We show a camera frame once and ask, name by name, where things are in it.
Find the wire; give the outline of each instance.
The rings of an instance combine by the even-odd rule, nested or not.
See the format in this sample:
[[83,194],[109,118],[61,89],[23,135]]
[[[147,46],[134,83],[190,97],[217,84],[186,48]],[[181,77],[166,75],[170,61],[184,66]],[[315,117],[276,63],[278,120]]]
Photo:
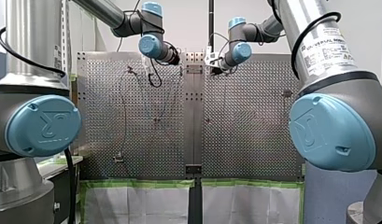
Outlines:
[[119,43],[119,45],[118,45],[117,52],[119,52],[119,49],[120,49],[120,47],[121,47],[121,42],[122,42],[122,41],[123,41],[123,37],[120,38],[120,43]]
[[[225,49],[225,47],[228,45],[228,44],[230,44],[231,43],[231,41],[226,41],[226,43],[223,45],[223,47],[220,49],[220,51],[219,51],[219,55],[223,52],[223,50]],[[232,74],[234,74],[235,72],[237,72],[237,69],[238,69],[238,66],[239,65],[237,65],[235,68],[234,68],[234,71],[232,71],[232,69],[230,69],[229,71],[230,72],[226,72],[223,68],[222,68],[222,66],[221,66],[221,63],[220,63],[221,61],[218,61],[218,65],[219,65],[219,69],[222,71],[222,73],[223,74],[225,74],[226,76],[228,76],[228,75],[232,75]]]
[[158,25],[156,25],[156,24],[153,24],[153,23],[150,22],[150,21],[147,21],[147,20],[144,18],[144,16],[142,15],[142,13],[140,12],[140,10],[137,10],[136,13],[137,13],[137,15],[138,15],[138,17],[140,18],[141,21],[143,21],[144,23],[149,24],[149,25],[151,25],[152,27],[154,27],[154,28],[160,30],[160,32],[153,31],[154,33],[160,33],[160,34],[164,35],[165,30],[164,30],[162,27],[160,27],[160,26],[158,26]]
[[45,65],[42,65],[40,63],[36,63],[36,62],[33,62],[23,56],[21,56],[19,53],[17,53],[14,49],[12,49],[7,43],[4,42],[4,40],[2,40],[2,34],[4,32],[7,31],[7,27],[4,27],[0,30],[0,45],[2,46],[2,48],[4,48],[9,54],[11,54],[13,57],[23,61],[24,63],[28,63],[32,66],[35,66],[35,67],[38,67],[38,68],[42,68],[42,69],[45,69],[47,71],[51,71],[51,72],[54,72],[54,73],[57,73],[60,75],[60,77],[65,77],[65,72],[60,70],[60,69],[57,69],[57,68],[53,68],[53,67],[47,67]]
[[342,18],[342,15],[339,12],[329,12],[325,15],[322,15],[321,17],[313,20],[310,22],[307,27],[301,32],[301,34],[298,36],[298,38],[295,41],[295,44],[292,48],[290,63],[292,67],[293,74],[299,79],[298,71],[296,70],[296,55],[298,53],[299,48],[302,45],[302,42],[304,41],[304,38],[316,27],[318,26],[322,21],[324,21],[327,18],[330,18],[332,16],[336,17],[336,21],[340,21]]
[[[161,76],[159,76],[158,70],[156,69],[155,64],[153,64],[152,59],[151,58],[149,58],[149,59],[150,59],[150,63],[152,64],[152,68],[155,71],[155,74],[151,74],[151,73],[148,74],[149,84],[150,84],[150,86],[152,86],[154,88],[159,88],[163,84],[162,78],[161,78]],[[159,79],[159,84],[158,85],[155,85],[155,83],[153,83],[152,78],[151,78],[153,75],[156,75],[156,77],[158,77],[158,79]]]
[[69,216],[68,216],[68,224],[74,224],[75,223],[75,212],[76,212],[76,205],[77,205],[77,190],[75,185],[75,170],[74,170],[74,163],[72,162],[72,156],[71,151],[66,149],[64,151],[65,158],[68,165],[68,173],[69,173],[69,192],[70,192],[70,200],[69,200]]
[[[173,44],[171,44],[171,43],[168,42],[168,41],[163,41],[163,43],[166,43],[167,45],[170,46],[170,49],[173,50],[173,52],[174,52],[174,54],[175,54],[175,55],[174,55],[175,57],[179,55],[179,52],[178,52],[177,48],[174,47]],[[156,60],[156,59],[154,59],[154,61],[155,61],[155,63],[157,63],[158,65],[161,65],[161,66],[170,66],[170,65],[177,66],[177,65],[178,65],[178,64],[162,63],[162,62],[159,62],[159,61]]]
[[210,46],[211,44],[211,38],[214,36],[214,35],[219,35],[220,37],[222,37],[223,39],[225,39],[226,41],[229,41],[229,39],[227,37],[225,37],[224,35],[222,34],[219,34],[219,33],[212,33],[210,35],[210,37],[208,38],[208,46]]
[[283,22],[281,21],[280,17],[277,14],[276,11],[276,0],[272,0],[272,10],[273,10],[273,15],[275,16],[276,20],[282,24]]
[[141,0],[138,0],[138,1],[137,1],[137,4],[135,4],[135,7],[134,7],[134,12],[137,10],[137,8],[138,8],[138,5],[140,4],[140,2],[141,2]]

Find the blue joint cap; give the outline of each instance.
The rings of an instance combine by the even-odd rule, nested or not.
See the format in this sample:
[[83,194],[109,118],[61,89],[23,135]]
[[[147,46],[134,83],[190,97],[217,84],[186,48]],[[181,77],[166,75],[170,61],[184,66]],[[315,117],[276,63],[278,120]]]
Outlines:
[[156,16],[163,17],[162,6],[154,2],[146,2],[142,5],[142,10],[150,12]]
[[5,139],[23,157],[48,157],[64,151],[77,137],[79,111],[63,96],[44,95],[20,106],[7,122]]
[[375,160],[368,125],[351,106],[327,94],[307,94],[295,102],[290,136],[299,153],[324,170],[358,172]]
[[234,46],[232,57],[236,63],[243,63],[252,55],[251,46],[248,43],[238,43]]
[[155,35],[143,35],[138,43],[138,48],[145,56],[157,59],[162,52],[161,41]]
[[231,21],[229,21],[229,29],[234,28],[238,24],[246,23],[246,18],[244,17],[234,17]]

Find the white plastic sheet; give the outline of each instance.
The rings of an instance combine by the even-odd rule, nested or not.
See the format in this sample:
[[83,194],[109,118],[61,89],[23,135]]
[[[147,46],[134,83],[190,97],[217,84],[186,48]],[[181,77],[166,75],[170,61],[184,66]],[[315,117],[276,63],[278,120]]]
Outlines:
[[204,224],[301,224],[303,183],[203,182]]
[[82,223],[188,224],[191,181],[84,182]]

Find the label sticker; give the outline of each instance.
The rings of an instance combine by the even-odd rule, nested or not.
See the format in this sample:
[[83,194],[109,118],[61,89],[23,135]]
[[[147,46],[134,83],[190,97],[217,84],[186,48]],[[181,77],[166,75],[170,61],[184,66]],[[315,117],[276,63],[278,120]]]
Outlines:
[[305,41],[301,46],[307,72],[319,76],[334,65],[354,65],[354,58],[337,28],[323,30],[325,36]]

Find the perforated metal panel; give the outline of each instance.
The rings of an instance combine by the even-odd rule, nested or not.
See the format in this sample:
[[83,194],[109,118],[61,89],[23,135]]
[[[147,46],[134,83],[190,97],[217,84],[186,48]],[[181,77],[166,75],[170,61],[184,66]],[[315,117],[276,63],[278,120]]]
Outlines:
[[298,81],[290,56],[253,55],[233,75],[205,75],[203,177],[297,180],[288,128]]
[[[160,88],[149,85],[139,54],[80,54],[83,179],[185,176],[183,76],[179,66],[156,68],[163,79]],[[159,82],[155,76],[152,80]],[[113,162],[118,153],[124,162]]]

